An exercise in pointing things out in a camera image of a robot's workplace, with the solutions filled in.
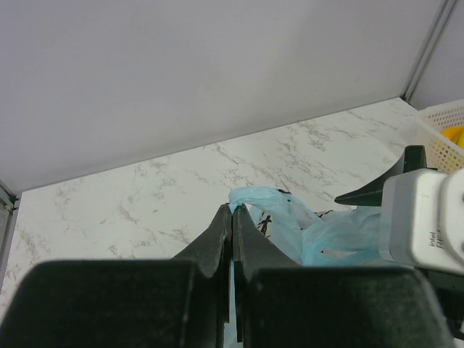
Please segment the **light blue plastic bag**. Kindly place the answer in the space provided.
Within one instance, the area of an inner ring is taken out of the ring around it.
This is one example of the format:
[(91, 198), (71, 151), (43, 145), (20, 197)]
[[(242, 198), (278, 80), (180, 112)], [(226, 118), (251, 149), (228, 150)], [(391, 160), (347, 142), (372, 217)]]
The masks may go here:
[(381, 209), (313, 212), (288, 191), (266, 186), (236, 188), (233, 212), (243, 204), (258, 231), (293, 261), (306, 267), (391, 267), (378, 251)]

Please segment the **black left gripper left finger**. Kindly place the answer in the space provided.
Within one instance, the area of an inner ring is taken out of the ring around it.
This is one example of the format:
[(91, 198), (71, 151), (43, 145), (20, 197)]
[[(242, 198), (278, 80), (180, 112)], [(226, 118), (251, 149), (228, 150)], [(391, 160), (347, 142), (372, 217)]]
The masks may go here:
[(232, 214), (219, 207), (208, 228), (174, 256), (189, 266), (180, 347), (222, 347), (229, 322)]

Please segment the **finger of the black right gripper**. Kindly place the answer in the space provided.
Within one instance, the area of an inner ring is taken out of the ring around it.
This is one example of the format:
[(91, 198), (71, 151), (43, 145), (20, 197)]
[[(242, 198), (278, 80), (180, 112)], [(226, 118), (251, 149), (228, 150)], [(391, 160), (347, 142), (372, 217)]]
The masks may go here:
[(402, 156), (385, 173), (355, 191), (337, 196), (334, 202), (347, 206), (380, 207), (384, 184), (389, 178), (424, 168), (427, 168), (425, 146), (406, 146)]

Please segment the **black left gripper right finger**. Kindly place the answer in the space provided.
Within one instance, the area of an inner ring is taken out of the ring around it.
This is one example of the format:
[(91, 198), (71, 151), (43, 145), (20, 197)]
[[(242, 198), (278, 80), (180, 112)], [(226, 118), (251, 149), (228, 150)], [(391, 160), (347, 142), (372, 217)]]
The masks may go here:
[(278, 272), (299, 264), (257, 229), (245, 205), (233, 213), (232, 243), (237, 339), (244, 347), (264, 347), (276, 319)]

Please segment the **yellow fake banana bunch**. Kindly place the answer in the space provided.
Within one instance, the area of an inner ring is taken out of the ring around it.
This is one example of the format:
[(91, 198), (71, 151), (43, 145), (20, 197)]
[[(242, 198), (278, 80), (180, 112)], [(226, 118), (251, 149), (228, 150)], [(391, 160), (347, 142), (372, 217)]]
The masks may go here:
[(446, 128), (441, 131), (441, 134), (450, 140), (452, 143), (459, 146), (461, 149), (464, 148), (464, 126), (455, 126), (451, 128)]

